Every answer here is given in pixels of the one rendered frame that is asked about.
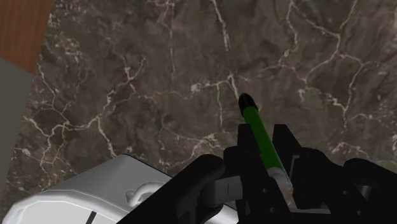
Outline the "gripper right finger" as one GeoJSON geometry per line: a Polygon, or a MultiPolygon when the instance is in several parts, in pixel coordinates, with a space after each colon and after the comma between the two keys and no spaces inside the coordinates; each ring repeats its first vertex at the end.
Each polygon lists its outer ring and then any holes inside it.
{"type": "Polygon", "coordinates": [[[299,209],[319,224],[397,224],[397,173],[369,160],[351,158],[338,165],[322,151],[300,145],[285,124],[274,125],[272,143],[293,185],[299,209]]]}

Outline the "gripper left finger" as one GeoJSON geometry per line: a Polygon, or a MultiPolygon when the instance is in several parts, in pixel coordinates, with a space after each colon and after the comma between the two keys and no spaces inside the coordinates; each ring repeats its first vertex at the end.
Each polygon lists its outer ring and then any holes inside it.
{"type": "Polygon", "coordinates": [[[219,214],[230,189],[219,184],[238,177],[241,190],[232,196],[237,224],[287,224],[292,214],[261,160],[251,126],[240,124],[236,146],[223,157],[199,156],[117,224],[204,224],[219,214]]]}

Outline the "green pen with black cap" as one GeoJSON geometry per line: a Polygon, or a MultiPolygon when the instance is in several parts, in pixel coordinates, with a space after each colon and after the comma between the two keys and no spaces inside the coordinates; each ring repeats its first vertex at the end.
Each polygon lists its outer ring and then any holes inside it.
{"type": "Polygon", "coordinates": [[[244,121],[250,125],[253,131],[255,141],[259,147],[261,161],[268,175],[275,179],[281,190],[292,190],[292,182],[286,174],[286,170],[261,120],[254,99],[247,93],[241,93],[238,103],[244,121]]]}

